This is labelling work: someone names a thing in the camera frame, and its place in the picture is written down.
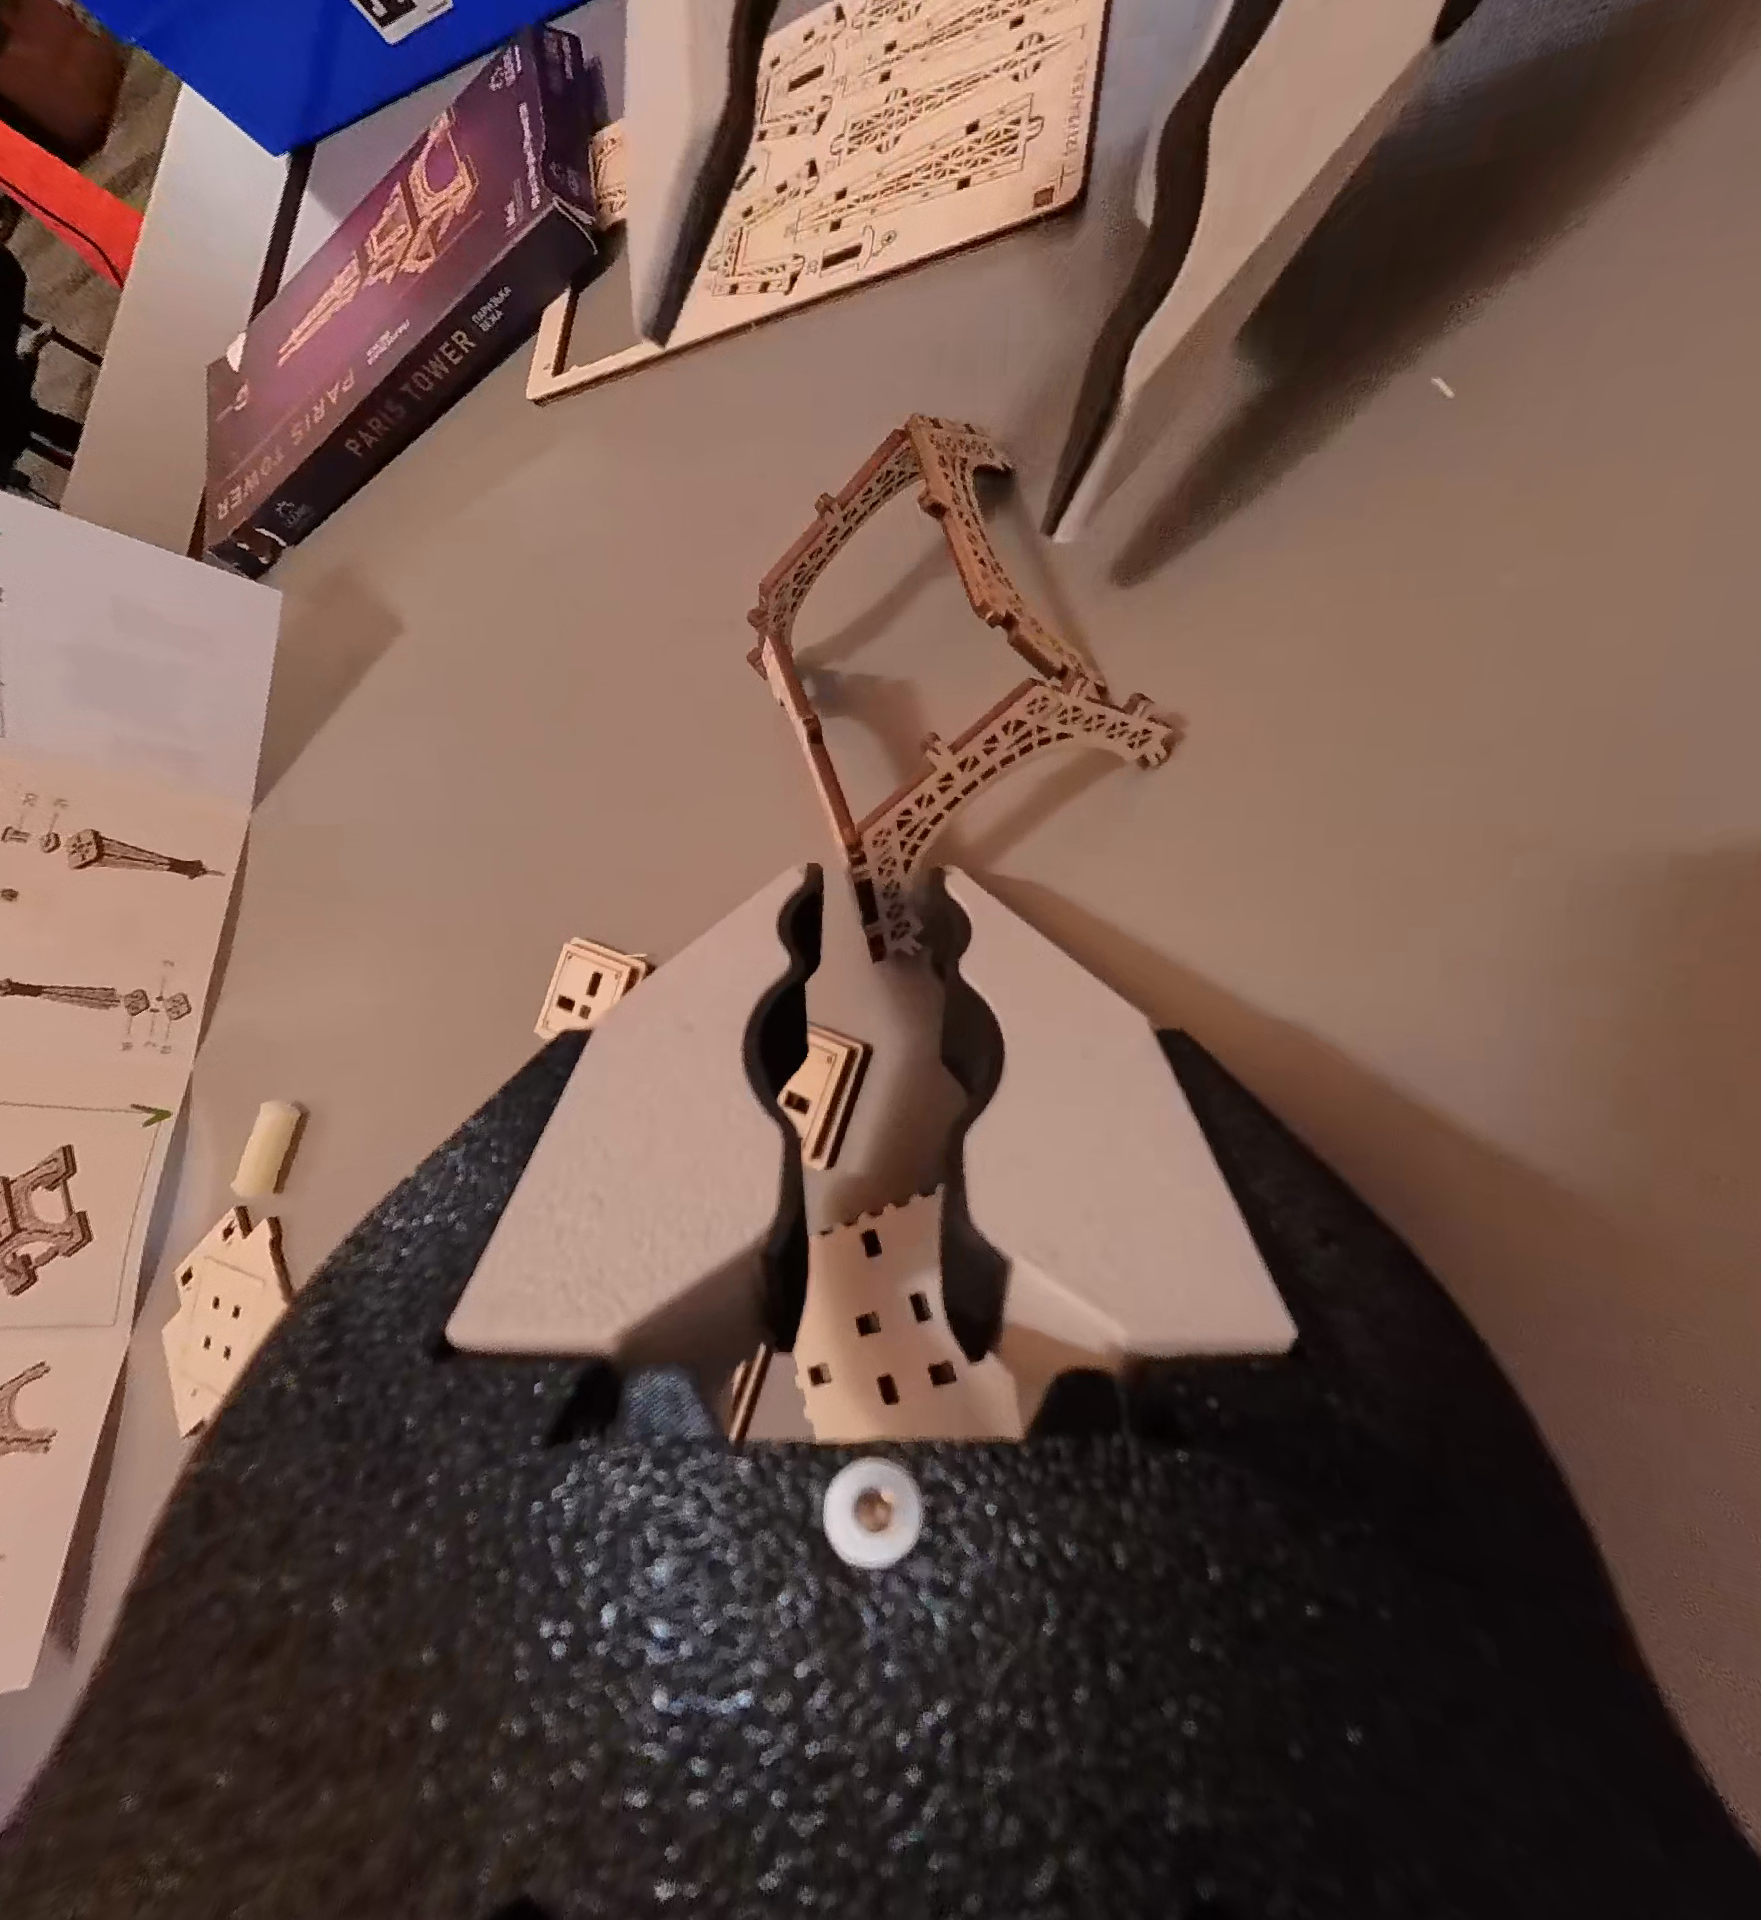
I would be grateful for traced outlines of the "dark purple puzzle box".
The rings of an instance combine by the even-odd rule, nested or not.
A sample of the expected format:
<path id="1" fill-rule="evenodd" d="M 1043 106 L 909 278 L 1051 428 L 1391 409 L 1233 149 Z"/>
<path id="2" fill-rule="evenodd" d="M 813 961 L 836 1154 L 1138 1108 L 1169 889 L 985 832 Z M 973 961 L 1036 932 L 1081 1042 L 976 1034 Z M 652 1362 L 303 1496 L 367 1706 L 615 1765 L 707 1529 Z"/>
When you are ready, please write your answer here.
<path id="1" fill-rule="evenodd" d="M 267 575 L 536 336 L 597 258 L 600 98 L 525 25 L 210 364 L 207 559 Z"/>

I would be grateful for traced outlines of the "wooden lattice arch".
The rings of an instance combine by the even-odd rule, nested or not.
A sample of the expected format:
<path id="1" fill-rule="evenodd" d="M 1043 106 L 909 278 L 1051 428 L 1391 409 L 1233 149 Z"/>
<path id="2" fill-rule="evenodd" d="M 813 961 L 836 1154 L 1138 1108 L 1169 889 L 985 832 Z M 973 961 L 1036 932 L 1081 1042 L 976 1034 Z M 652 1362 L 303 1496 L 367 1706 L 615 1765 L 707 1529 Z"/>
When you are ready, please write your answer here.
<path id="1" fill-rule="evenodd" d="M 915 874 L 945 828 L 993 784 L 1062 746 L 1089 746 L 1151 772 L 1175 752 L 1175 725 L 1143 695 L 1116 705 L 1076 678 L 1018 682 L 958 739 L 926 735 L 915 779 L 858 819 L 846 844 L 846 876 L 872 962 L 922 952 Z"/>

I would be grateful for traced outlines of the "small pale wax stick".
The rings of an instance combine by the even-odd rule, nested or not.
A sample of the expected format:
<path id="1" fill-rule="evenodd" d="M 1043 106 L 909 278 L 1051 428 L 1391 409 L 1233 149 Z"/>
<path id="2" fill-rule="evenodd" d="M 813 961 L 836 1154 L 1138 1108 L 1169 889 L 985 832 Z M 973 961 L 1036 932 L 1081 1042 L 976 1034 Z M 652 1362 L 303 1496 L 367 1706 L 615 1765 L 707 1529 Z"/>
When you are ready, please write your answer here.
<path id="1" fill-rule="evenodd" d="M 307 1108 L 302 1104 L 282 1096 L 262 1104 L 233 1175 L 233 1194 L 237 1199 L 262 1202 L 282 1194 L 303 1122 Z"/>

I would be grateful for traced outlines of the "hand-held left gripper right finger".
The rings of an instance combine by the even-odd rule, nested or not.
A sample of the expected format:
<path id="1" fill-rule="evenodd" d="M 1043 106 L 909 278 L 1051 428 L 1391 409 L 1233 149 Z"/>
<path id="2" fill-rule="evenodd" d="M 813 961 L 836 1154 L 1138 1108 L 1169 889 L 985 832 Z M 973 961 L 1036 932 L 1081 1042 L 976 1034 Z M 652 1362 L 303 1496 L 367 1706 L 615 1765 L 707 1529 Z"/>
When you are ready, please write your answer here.
<path id="1" fill-rule="evenodd" d="M 945 868 L 945 1312 L 1013 1438 L 1102 1422 L 1146 1369 L 1272 1361 L 1298 1319 L 1125 994 Z"/>

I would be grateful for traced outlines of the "cross-shaped wooden plate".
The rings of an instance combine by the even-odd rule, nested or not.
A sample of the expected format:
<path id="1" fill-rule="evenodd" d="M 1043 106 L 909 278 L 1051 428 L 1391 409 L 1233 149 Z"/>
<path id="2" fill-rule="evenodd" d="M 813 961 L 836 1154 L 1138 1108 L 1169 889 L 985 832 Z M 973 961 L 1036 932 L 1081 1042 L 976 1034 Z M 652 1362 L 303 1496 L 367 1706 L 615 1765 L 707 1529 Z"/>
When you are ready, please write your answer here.
<path id="1" fill-rule="evenodd" d="M 282 1221 L 230 1209 L 174 1269 L 163 1356 L 183 1438 L 213 1422 L 293 1306 Z"/>

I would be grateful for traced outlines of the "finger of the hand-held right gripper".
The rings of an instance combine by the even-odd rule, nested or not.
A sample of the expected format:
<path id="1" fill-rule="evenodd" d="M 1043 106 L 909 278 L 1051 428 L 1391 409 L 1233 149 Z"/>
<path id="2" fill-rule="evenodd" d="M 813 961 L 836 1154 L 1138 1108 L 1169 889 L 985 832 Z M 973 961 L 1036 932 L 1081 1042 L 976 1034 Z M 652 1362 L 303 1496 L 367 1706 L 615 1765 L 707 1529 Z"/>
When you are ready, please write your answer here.
<path id="1" fill-rule="evenodd" d="M 633 319 L 667 345 L 750 155 L 775 2 L 626 2 Z"/>
<path id="2" fill-rule="evenodd" d="M 1092 341 L 1043 534 L 1079 541 L 1225 355 L 1456 31 L 1452 2 L 1198 2 L 1142 158 L 1142 255 Z"/>

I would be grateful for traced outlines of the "folded paper instruction sheet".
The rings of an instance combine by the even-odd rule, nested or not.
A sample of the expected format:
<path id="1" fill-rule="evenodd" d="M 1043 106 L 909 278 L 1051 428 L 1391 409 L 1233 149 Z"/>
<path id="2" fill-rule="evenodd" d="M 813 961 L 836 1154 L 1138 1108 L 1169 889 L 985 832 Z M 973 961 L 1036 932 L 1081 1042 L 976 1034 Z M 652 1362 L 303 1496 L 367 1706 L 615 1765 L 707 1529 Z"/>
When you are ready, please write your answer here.
<path id="1" fill-rule="evenodd" d="M 0 1695 L 124 1376 L 279 632 L 279 592 L 0 491 Z"/>

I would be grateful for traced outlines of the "wooden sheet with long parts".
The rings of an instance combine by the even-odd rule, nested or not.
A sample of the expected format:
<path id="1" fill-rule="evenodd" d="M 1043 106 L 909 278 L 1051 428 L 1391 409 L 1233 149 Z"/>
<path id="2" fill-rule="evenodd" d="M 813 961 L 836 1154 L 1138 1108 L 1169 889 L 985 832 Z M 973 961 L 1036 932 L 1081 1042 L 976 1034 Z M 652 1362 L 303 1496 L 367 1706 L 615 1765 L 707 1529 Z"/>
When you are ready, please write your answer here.
<path id="1" fill-rule="evenodd" d="M 626 288 L 626 126 L 595 136 L 607 271 L 552 299 L 530 402 L 866 288 L 1081 202 L 1106 2 L 820 2 L 779 25 L 752 139 L 665 345 L 607 342 Z"/>

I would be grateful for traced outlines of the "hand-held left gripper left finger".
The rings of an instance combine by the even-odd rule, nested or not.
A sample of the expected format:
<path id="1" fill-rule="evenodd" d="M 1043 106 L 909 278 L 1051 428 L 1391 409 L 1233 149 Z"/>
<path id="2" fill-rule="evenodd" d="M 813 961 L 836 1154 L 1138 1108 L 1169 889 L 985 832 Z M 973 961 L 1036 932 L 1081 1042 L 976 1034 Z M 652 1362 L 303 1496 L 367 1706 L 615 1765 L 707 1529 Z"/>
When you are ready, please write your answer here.
<path id="1" fill-rule="evenodd" d="M 785 868 L 583 1041 L 449 1316 L 459 1351 L 680 1365 L 717 1391 L 796 1349 L 809 1228 L 779 1096 L 820 936 L 820 866 Z"/>

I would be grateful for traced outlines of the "grey desk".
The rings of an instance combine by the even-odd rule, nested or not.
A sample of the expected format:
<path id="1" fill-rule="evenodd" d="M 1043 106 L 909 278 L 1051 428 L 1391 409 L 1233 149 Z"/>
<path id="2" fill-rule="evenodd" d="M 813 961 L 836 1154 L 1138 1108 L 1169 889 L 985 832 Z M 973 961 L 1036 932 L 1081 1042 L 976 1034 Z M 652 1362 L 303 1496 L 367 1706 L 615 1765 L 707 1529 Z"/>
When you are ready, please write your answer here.
<path id="1" fill-rule="evenodd" d="M 279 571 L 221 994 L 159 1221 L 259 1106 L 307 1275 L 533 1051 L 829 862 L 758 581 L 908 415 L 1168 768 L 942 839 L 1188 1029 L 1451 1286 L 1761 1849 L 1761 2 L 1482 2 L 1088 534 L 1036 541 L 1198 41 L 1109 21 L 1088 202 L 556 405 L 487 379 Z"/>

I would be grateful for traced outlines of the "wooden arch frame assembly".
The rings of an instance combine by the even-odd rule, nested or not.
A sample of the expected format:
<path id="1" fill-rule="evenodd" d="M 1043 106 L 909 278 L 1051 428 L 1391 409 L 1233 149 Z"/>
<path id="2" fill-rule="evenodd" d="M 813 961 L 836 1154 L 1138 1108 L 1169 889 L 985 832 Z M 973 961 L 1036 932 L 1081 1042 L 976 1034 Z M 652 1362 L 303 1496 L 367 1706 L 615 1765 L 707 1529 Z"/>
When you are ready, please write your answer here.
<path id="1" fill-rule="evenodd" d="M 826 565 L 899 495 L 915 491 L 915 502 L 942 524 L 969 608 L 1032 669 L 1022 682 L 1088 678 L 1096 695 L 1116 704 L 1098 665 L 1076 642 L 1055 635 L 1015 589 L 985 524 L 978 471 L 1013 474 L 1013 462 L 973 424 L 912 415 L 880 439 L 842 491 L 818 498 L 815 516 L 765 575 L 758 604 L 750 612 L 755 635 L 750 665 L 789 716 L 843 862 L 853 825 L 863 816 L 856 816 L 846 802 L 823 721 L 796 664 L 792 636 L 798 612 Z"/>

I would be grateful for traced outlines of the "blue bin with printed tag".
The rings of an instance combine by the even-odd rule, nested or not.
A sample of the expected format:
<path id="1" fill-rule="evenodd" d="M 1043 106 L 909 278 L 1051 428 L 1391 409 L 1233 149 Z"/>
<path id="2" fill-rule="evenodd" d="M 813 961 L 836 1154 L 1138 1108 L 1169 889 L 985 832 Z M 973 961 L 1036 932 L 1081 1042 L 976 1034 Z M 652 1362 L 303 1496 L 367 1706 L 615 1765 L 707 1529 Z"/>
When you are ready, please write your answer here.
<path id="1" fill-rule="evenodd" d="M 289 155 L 575 2 L 89 2 L 263 152 Z"/>

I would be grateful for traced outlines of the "serrated square wooden plate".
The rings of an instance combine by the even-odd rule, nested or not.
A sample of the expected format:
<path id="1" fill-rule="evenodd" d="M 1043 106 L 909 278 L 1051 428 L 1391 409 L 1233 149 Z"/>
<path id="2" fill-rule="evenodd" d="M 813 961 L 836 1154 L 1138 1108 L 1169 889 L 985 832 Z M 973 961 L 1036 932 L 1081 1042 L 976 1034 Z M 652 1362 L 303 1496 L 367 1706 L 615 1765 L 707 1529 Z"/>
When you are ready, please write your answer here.
<path id="1" fill-rule="evenodd" d="M 942 1189 L 809 1241 L 796 1334 L 815 1439 L 988 1444 L 1022 1438 L 1013 1374 L 969 1361 L 942 1282 Z"/>

